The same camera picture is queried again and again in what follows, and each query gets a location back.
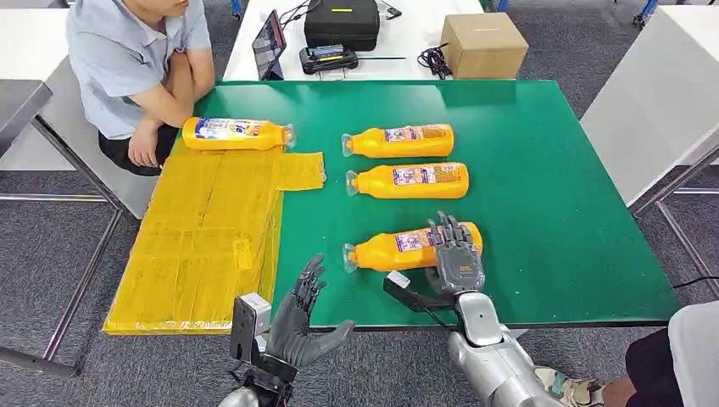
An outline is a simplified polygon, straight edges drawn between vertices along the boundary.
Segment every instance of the light blue shirt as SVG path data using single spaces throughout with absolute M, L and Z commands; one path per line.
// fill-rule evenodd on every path
M 77 0 L 67 24 L 70 64 L 80 82 L 85 116 L 109 139 L 130 137 L 145 111 L 129 98 L 164 84 L 175 50 L 210 47 L 202 0 L 165 32 L 138 19 L 121 0 Z

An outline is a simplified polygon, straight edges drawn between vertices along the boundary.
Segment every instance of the metal table frame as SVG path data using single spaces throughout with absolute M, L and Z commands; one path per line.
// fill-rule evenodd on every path
M 711 135 L 711 139 L 717 138 L 719 138 L 719 129 L 714 131 L 714 134 Z M 687 237 L 687 234 L 684 233 L 684 230 L 674 218 L 672 212 L 664 203 L 664 200 L 672 194 L 719 195 L 719 188 L 683 187 L 703 169 L 705 169 L 707 166 L 717 161 L 718 159 L 719 143 L 706 154 L 704 154 L 700 159 L 698 159 L 694 164 L 690 165 L 689 168 L 687 168 L 682 174 L 677 176 L 677 178 L 672 180 L 672 182 L 663 187 L 659 192 L 655 193 L 646 203 L 639 206 L 638 209 L 632 211 L 632 215 L 634 215 L 635 218 L 638 218 L 642 214 L 642 212 L 644 212 L 649 206 L 651 206 L 652 204 L 656 206 L 657 209 L 659 209 L 661 215 L 664 216 L 666 223 L 668 223 L 669 227 L 671 227 L 672 231 L 674 232 L 674 235 L 679 239 L 679 242 L 687 251 L 687 254 L 691 258 L 692 262 L 694 263 L 694 266 L 699 272 L 699 276 L 701 277 L 712 277 L 713 275 L 711 274 L 709 267 L 707 267 L 706 263 L 701 258 L 701 255 L 699 255 L 699 251 L 697 251 L 696 247 L 691 243 L 691 241 Z M 719 297 L 719 281 L 716 279 L 710 279 L 707 281 L 710 283 L 711 291 L 713 291 L 714 294 Z
M 42 105 L 52 96 L 52 92 L 44 83 L 38 87 L 36 93 L 40 94 L 39 99 L 44 99 L 41 102 L 35 101 L 34 103 L 26 103 L 16 113 L 14 120 L 22 123 L 22 128 L 25 128 L 28 121 L 35 127 L 35 129 L 42 134 L 46 140 L 53 145 L 53 147 L 62 156 L 67 159 L 80 173 L 87 177 L 87 179 L 97 188 L 98 195 L 62 195 L 62 194 L 35 194 L 35 193 L 0 193 L 0 201 L 21 201 L 21 202 L 76 202 L 76 203 L 101 203 L 105 202 L 110 204 L 113 209 L 112 217 L 105 228 L 105 231 L 95 247 L 95 251 L 92 253 L 89 263 L 87 264 L 85 271 L 82 273 L 82 277 L 75 288 L 75 291 L 70 298 L 70 302 L 64 310 L 64 313 L 60 317 L 58 324 L 55 326 L 53 335 L 50 337 L 50 341 L 45 348 L 45 352 L 42 356 L 34 354 L 26 354 L 11 348 L 5 348 L 0 346 L 0 360 L 12 363 L 14 365 L 45 371 L 54 375 L 72 377 L 79 374 L 79 369 L 76 365 L 64 365 L 57 361 L 54 361 L 54 357 L 58 352 L 60 343 L 63 341 L 64 335 L 72 322 L 77 309 L 80 306 L 82 298 L 85 296 L 87 288 L 90 286 L 92 277 L 95 275 L 100 259 L 103 256 L 105 249 L 108 246 L 109 239 L 112 237 L 113 231 L 117 226 L 120 217 L 124 215 L 126 219 L 137 223 L 137 219 L 131 214 L 130 210 L 110 191 L 110 189 L 95 175 L 87 165 L 80 159 L 80 157 L 72 151 L 70 146 L 59 136 L 59 134 L 48 124 L 41 116 L 40 109 Z

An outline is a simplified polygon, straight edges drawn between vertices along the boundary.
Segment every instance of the bottle label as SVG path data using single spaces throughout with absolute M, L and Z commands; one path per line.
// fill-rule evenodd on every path
M 435 242 L 432 238 L 432 231 L 429 229 L 421 229 L 419 231 L 407 231 L 406 233 L 398 233 L 394 235 L 394 241 L 397 243 L 397 250 L 400 252 L 409 252 L 412 250 L 421 250 L 435 246 L 443 242 L 442 228 L 438 228 L 440 233 L 440 242 Z
M 403 142 L 406 140 L 421 140 L 422 130 L 418 127 L 406 125 L 398 129 L 387 129 L 384 131 L 384 139 L 388 142 Z
M 423 165 L 395 168 L 394 185 L 435 184 L 460 180 L 459 164 Z
M 195 137 L 208 140 L 254 138 L 262 123 L 261 120 L 202 118 L 195 125 Z
M 403 142 L 407 140 L 421 140 L 423 138 L 438 138 L 447 135 L 446 125 L 406 125 L 397 129 L 384 131 L 384 139 L 388 142 Z

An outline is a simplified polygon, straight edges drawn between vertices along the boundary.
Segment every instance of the metal pole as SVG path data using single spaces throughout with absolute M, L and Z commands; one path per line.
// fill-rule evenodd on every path
M 55 193 L 0 193 L 0 201 L 20 202 L 108 202 L 99 195 L 60 195 Z
M 706 263 L 704 260 L 702 260 L 701 256 L 699 255 L 699 252 L 694 247 L 694 245 L 689 241 L 689 238 L 684 233 L 684 230 L 679 225 L 676 219 L 674 219 L 674 216 L 672 215 L 672 212 L 669 211 L 669 208 L 664 205 L 663 202 L 657 201 L 656 207 L 659 208 L 659 211 L 662 215 L 664 215 L 664 218 L 666 219 L 666 222 L 669 224 L 669 227 L 674 231 L 674 234 L 677 235 L 677 238 L 679 239 L 679 242 L 684 246 L 684 249 L 687 251 L 687 254 L 691 258 L 692 262 L 697 268 L 697 271 L 699 272 L 699 275 L 704 276 L 711 276 L 711 272 L 709 272 L 709 267 L 706 266 Z M 717 284 L 716 280 L 709 281 L 711 285 L 711 290 L 714 292 L 716 296 L 719 296 L 719 284 Z
M 95 274 L 95 270 L 98 267 L 100 258 L 103 256 L 103 253 L 104 253 L 106 247 L 108 246 L 109 239 L 112 236 L 112 233 L 113 233 L 115 227 L 117 226 L 117 223 L 120 220 L 121 215 L 122 215 L 122 213 L 119 209 L 113 213 L 112 219 L 110 219 L 110 223 L 108 224 L 108 227 L 105 229 L 103 236 L 100 238 L 100 242 L 98 243 L 97 247 L 95 248 L 95 253 L 92 254 L 92 257 L 90 258 L 90 262 L 87 264 L 87 267 L 85 268 L 85 272 L 82 274 L 80 283 L 77 285 L 75 292 L 72 294 L 72 298 L 70 299 L 70 303 L 68 304 L 67 309 L 65 309 L 63 316 L 60 317 L 60 322 L 58 323 L 58 326 L 55 328 L 55 332 L 53 333 L 53 336 L 50 338 L 50 343 L 47 344 L 45 353 L 42 355 L 43 359 L 53 360 L 53 358 L 55 357 L 55 354 L 58 351 L 58 347 L 60 346 L 60 342 L 62 342 L 63 337 L 64 337 L 65 333 L 67 332 L 68 326 L 70 325 L 72 318 L 75 316 L 75 312 L 77 311 L 77 308 L 80 306 L 80 301 L 82 300 L 82 297 L 85 295 L 85 292 L 87 291 L 87 287 L 90 285 L 92 276 L 94 276 L 94 274 Z
M 0 346 L 0 360 L 28 369 L 46 371 L 47 373 L 62 377 L 72 377 L 77 374 L 77 369 L 74 366 L 61 365 L 58 362 L 44 360 L 40 356 L 24 354 L 17 350 L 5 348 L 4 346 Z
M 105 199 L 107 199 L 107 201 L 113 205 L 115 209 L 122 209 L 127 213 L 130 213 L 125 205 L 120 202 L 120 200 L 112 193 L 112 191 L 110 191 L 104 182 L 102 182 L 102 180 L 100 180 L 100 178 L 92 172 L 92 170 L 90 170 L 90 167 L 88 167 L 85 162 L 82 161 L 74 151 L 72 151 L 70 146 L 67 145 L 53 127 L 50 126 L 39 114 L 35 116 L 31 124 L 38 132 L 40 132 L 40 134 L 42 134 L 43 137 L 45 137 L 45 139 L 50 142 L 50 144 L 53 145 L 53 147 L 55 147 L 56 150 L 58 150 L 58 153 L 62 154 L 62 156 L 67 159 L 70 164 L 72 164 L 78 171 L 80 171 L 80 173 L 90 180 L 93 186 L 97 188 L 100 194 L 105 197 Z
M 678 188 L 678 195 L 719 195 L 719 188 Z
M 647 209 L 651 204 L 661 201 L 662 199 L 668 197 L 671 193 L 677 190 L 677 188 L 684 185 L 687 181 L 691 180 L 697 173 L 702 171 L 704 168 L 706 168 L 707 165 L 713 163 L 716 161 L 716 159 L 719 159 L 719 144 L 714 146 L 711 150 L 709 150 L 702 158 L 700 158 L 696 163 L 692 164 L 686 171 L 684 171 L 682 174 L 680 174 L 677 178 L 674 178 L 672 182 L 666 185 L 666 187 L 663 187 L 659 192 L 657 192 L 652 198 L 649 199 L 644 205 L 640 206 L 639 209 L 635 210 L 633 212 L 633 215 L 639 216 L 641 212 L 643 212 L 645 209 Z

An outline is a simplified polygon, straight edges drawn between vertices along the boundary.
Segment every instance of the black pants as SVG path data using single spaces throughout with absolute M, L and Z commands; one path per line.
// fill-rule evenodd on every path
M 637 393 L 627 407 L 682 407 L 668 330 L 662 329 L 629 345 L 627 373 Z
M 167 156 L 170 155 L 170 150 L 175 144 L 175 138 L 177 137 L 177 129 L 169 125 L 162 125 L 158 129 L 158 144 L 155 148 L 155 157 L 158 160 L 158 164 L 163 165 Z M 140 167 L 134 165 L 130 161 L 130 157 L 127 155 L 127 150 L 130 147 L 130 138 L 125 140 L 109 140 L 103 133 L 98 131 L 98 144 L 100 145 L 100 151 L 103 152 L 112 162 L 123 170 L 128 170 L 132 174 L 138 176 L 158 176 L 161 169 L 159 167 Z

